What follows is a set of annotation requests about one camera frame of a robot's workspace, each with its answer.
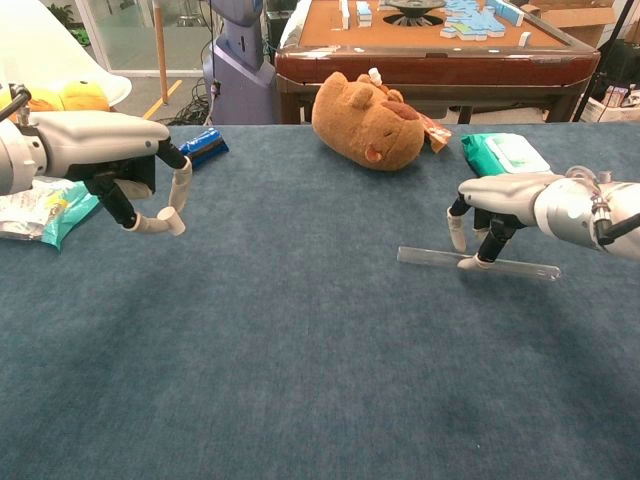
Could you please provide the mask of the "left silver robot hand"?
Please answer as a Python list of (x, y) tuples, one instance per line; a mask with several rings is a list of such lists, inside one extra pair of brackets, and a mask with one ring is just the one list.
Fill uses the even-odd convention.
[[(193, 176), (191, 160), (160, 123), (105, 111), (45, 111), (33, 115), (44, 141), (45, 174), (81, 181), (114, 220), (129, 232), (183, 234), (180, 213)], [(133, 198), (155, 192), (155, 161), (173, 170), (168, 205), (156, 217), (135, 210)]]

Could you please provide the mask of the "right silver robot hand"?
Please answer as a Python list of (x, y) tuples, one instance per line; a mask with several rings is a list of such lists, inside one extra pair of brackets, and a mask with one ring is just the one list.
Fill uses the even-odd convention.
[(475, 229), (484, 235), (478, 251), (458, 261), (462, 270), (495, 271), (513, 275), (555, 279), (557, 267), (506, 261), (499, 254), (515, 232), (536, 227), (534, 206), (544, 189), (561, 177), (553, 173), (520, 173), (482, 176), (462, 182), (447, 209), (447, 223), (455, 250), (466, 251), (463, 217), (475, 210)]

